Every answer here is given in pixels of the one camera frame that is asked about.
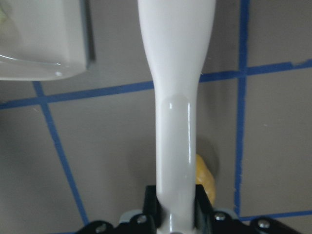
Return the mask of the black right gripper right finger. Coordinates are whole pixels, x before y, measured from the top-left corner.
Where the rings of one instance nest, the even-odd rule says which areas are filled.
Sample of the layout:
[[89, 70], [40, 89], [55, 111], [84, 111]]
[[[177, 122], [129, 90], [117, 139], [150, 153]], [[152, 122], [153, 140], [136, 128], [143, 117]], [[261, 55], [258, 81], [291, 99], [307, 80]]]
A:
[[195, 226], [207, 227], [211, 222], [212, 205], [203, 185], [195, 186]]

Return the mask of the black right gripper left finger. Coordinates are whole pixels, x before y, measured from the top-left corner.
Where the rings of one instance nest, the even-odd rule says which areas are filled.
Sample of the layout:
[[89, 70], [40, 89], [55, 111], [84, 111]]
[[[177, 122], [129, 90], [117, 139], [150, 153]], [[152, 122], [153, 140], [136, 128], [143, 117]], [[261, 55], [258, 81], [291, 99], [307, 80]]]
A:
[[154, 227], [162, 226], [166, 214], [157, 198], [156, 185], [148, 185], [145, 188], [143, 214]]

